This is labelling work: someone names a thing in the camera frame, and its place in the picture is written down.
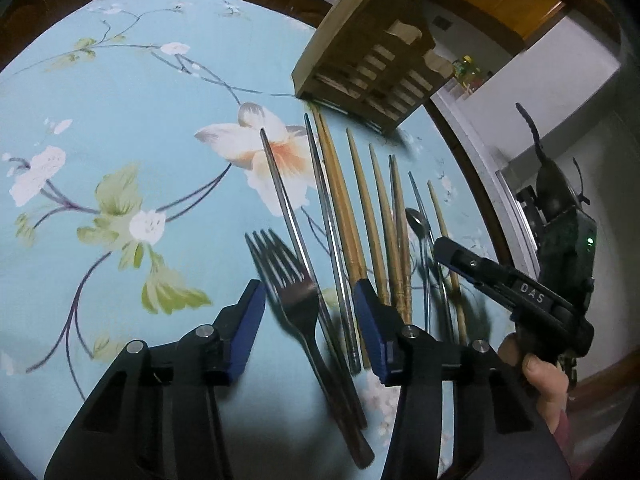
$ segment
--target finger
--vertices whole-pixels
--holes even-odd
[[[566,405],[569,378],[555,365],[541,361],[533,354],[525,356],[522,371],[527,381],[540,392],[536,407],[553,433],[558,428],[560,413]]]
[[[515,333],[509,334],[498,348],[498,357],[509,366],[516,366],[520,362],[520,347]]]

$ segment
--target silver bolt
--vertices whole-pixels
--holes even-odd
[[[198,337],[209,337],[213,334],[213,325],[200,325],[196,329],[196,336]]]
[[[415,325],[405,325],[402,327],[401,333],[408,339],[415,339],[420,335],[420,328]]]
[[[489,343],[482,339],[476,339],[475,341],[473,341],[473,343],[471,343],[471,346],[474,350],[480,352],[481,354],[486,354],[489,351],[489,348],[491,348],[489,346]]]
[[[127,345],[127,352],[129,352],[130,354],[137,354],[144,347],[145,344],[142,341],[136,339],[135,341],[132,341]]]

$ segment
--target metal fork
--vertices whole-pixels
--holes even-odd
[[[295,330],[305,350],[353,461],[360,469],[366,468],[373,462],[373,450],[360,431],[358,421],[316,343],[320,309],[318,287],[305,266],[273,231],[270,230],[269,234],[261,231],[261,236],[254,231],[254,241],[249,237],[246,240],[278,295],[287,323]]]

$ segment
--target bamboo chopstick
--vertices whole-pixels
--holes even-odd
[[[378,299],[382,304],[390,303],[389,292],[386,286],[386,269],[385,261],[382,257],[382,246],[380,245],[380,236],[378,235],[378,226],[376,225],[376,217],[373,213],[371,205],[371,197],[367,188],[367,181],[364,177],[360,157],[356,144],[351,135],[351,131],[347,128],[347,138],[349,139],[349,148],[351,150],[351,159],[353,161],[353,170],[356,174],[358,183],[358,192],[360,193],[360,203],[362,204],[362,214],[364,215],[364,223],[367,227],[367,239],[369,240],[369,251],[371,252],[371,261],[373,262],[373,275],[376,280],[376,289],[378,291]]]
[[[334,203],[335,219],[338,224],[338,234],[340,235],[340,244],[344,254],[344,263],[347,267],[347,275],[351,291],[356,282],[367,277],[367,264],[364,259],[364,252],[360,243],[360,236],[353,214],[353,207],[347,192],[347,186],[344,182],[344,175],[340,168],[340,161],[335,151],[334,142],[331,139],[329,128],[324,122],[324,117],[315,105],[310,105],[311,111],[316,122],[316,130],[318,131],[318,140],[322,149],[322,158],[324,158],[324,166],[326,168],[326,177],[331,190],[331,200]],[[362,354],[362,366],[370,368],[369,357],[360,335],[360,352]]]
[[[449,237],[447,226],[444,223],[444,216],[442,215],[442,209],[438,202],[438,196],[436,190],[433,188],[431,180],[427,181],[429,187],[429,193],[431,195],[431,201],[433,202],[433,208],[436,210],[436,216],[438,218],[438,225],[440,226],[440,234],[442,236]],[[449,273],[449,279],[451,280],[451,299],[456,307],[456,317],[458,319],[458,343],[466,345],[466,322],[465,313],[462,310],[462,294],[460,293],[460,280],[455,272]]]
[[[396,236],[396,226],[391,216],[389,200],[386,196],[385,183],[382,179],[380,165],[373,145],[369,145],[373,173],[376,177],[376,188],[378,189],[378,201],[380,202],[380,215],[382,216],[382,231],[385,235],[386,266],[389,272],[389,287],[391,289],[392,305],[404,319],[404,286],[402,284],[402,273],[400,266],[400,254],[398,253],[398,237]]]
[[[391,175],[391,197],[394,203],[394,220],[396,221],[396,235],[398,236],[398,250],[400,256],[402,287],[404,290],[404,312],[402,320],[406,324],[412,322],[412,290],[411,290],[411,256],[409,254],[409,236],[406,228],[404,213],[404,198],[402,197],[402,183],[398,172],[398,161],[395,155],[389,155],[389,173]]]

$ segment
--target floral tablecloth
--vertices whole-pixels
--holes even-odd
[[[291,95],[290,72],[312,34],[241,0],[95,0],[0,73],[0,432],[39,478],[126,342],[163,344],[211,322],[256,277],[244,233],[273,228],[286,238],[262,127],[335,303],[305,104]],[[379,158],[397,154],[408,206],[411,170],[431,218],[427,180],[450,235],[495,257],[462,172],[423,109],[402,125],[405,149],[325,113],[362,235],[347,125],[363,160],[368,142]],[[416,249],[414,239],[414,258]],[[414,286],[420,325],[417,274]],[[470,335],[497,347],[510,332],[506,311],[468,286],[466,296]],[[362,472],[302,349],[267,309],[245,374],[220,402],[236,477],[379,478],[398,391],[370,372],[356,386],[376,452]],[[445,402],[443,464],[451,423]]]

